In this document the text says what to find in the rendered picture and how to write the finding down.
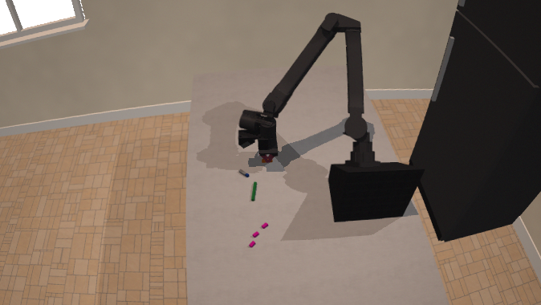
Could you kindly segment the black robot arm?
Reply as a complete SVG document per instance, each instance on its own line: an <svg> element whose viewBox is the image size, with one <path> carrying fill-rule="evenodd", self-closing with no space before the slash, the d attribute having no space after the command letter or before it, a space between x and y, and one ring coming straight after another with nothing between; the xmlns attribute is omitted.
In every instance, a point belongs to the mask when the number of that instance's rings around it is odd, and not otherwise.
<svg viewBox="0 0 541 305"><path fill-rule="evenodd" d="M246 148L255 143L255 140L258 140L258 150L268 149L268 139L261 137L260 134L267 138L275 135L275 118L279 117L279 113L287 105L287 101L291 98L294 90L319 58L325 47L334 39L336 33L344 32L344 28L338 26L345 26L348 113L350 113L350 117L345 122L345 132L343 134L354 138L356 140L355 142L357 142L353 143L350 160L345 161L345 165L358 168L380 166L380 161L373 162L375 160L375 152L372 151L372 143L369 132L367 132L367 123L362 118L362 114L364 113L364 83L360 22L336 13L329 13L325 16L324 21L319 26L311 41L303 49L282 80L263 101L263 112L250 110L244 110L242 112L239 127L247 130L238 130L239 146ZM332 31L335 35L333 35Z"/></svg>

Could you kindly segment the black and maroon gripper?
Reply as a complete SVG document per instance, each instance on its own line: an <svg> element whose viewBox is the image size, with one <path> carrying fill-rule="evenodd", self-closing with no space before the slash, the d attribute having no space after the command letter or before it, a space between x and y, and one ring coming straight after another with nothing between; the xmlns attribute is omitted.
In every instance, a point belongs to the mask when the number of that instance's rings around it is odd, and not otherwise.
<svg viewBox="0 0 541 305"><path fill-rule="evenodd" d="M278 144L277 144L277 138L276 138L276 133L274 136L270 137L270 138L267 138L267 137L264 137L260 134L261 137L265 138L265 139L268 139L268 149L266 150L259 150L259 155L264 159L264 161L266 163L270 163L271 160L278 156ZM276 138L276 140L275 140ZM267 156L267 154L270 154L269 156ZM269 160L267 160L269 159Z"/></svg>

